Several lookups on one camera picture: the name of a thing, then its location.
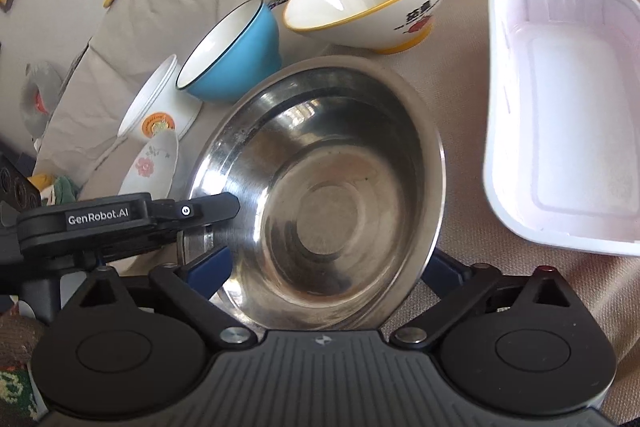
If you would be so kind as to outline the floral white plate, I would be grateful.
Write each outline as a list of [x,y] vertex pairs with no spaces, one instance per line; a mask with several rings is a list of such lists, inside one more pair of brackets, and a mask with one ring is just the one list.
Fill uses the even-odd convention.
[[120,184],[118,194],[149,193],[152,199],[165,199],[175,176],[178,150],[174,130],[158,132],[140,150]]

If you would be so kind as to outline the stainless steel bowl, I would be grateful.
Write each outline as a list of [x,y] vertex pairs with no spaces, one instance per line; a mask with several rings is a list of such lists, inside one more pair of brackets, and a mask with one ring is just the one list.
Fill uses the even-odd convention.
[[363,57],[288,66],[235,104],[190,198],[228,192],[228,222],[187,231],[186,260],[226,246],[213,303],[251,329],[375,329],[409,296],[442,226],[446,166],[410,83]]

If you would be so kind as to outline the white paper cup bowl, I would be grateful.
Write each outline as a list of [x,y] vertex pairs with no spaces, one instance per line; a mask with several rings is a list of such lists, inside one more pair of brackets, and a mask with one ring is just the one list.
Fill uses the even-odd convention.
[[145,81],[120,122],[117,136],[144,143],[169,129],[181,140],[201,112],[203,102],[180,91],[176,81],[181,66],[169,55]]

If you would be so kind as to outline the white plastic tray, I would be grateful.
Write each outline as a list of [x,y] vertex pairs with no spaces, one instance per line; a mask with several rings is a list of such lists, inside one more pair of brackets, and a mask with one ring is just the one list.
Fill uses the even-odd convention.
[[483,179],[526,241],[639,252],[639,3],[488,0]]

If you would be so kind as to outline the blue enamel bowl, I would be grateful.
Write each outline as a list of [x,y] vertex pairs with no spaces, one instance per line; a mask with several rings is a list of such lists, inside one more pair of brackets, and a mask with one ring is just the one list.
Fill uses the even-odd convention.
[[204,102],[238,101],[282,67],[279,27],[264,0],[223,17],[184,62],[176,88]]

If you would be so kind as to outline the green floral cloth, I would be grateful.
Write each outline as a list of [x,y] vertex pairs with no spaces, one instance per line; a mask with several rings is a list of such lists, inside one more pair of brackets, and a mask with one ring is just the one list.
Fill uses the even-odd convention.
[[54,206],[76,202],[79,188],[67,176],[56,176],[47,180],[40,190],[41,205]]

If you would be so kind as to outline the yellow plush toy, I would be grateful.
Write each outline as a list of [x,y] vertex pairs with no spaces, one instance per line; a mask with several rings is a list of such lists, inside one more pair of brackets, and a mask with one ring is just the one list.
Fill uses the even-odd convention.
[[38,173],[30,176],[28,181],[39,191],[42,192],[46,188],[50,187],[55,182],[55,176],[53,174]]

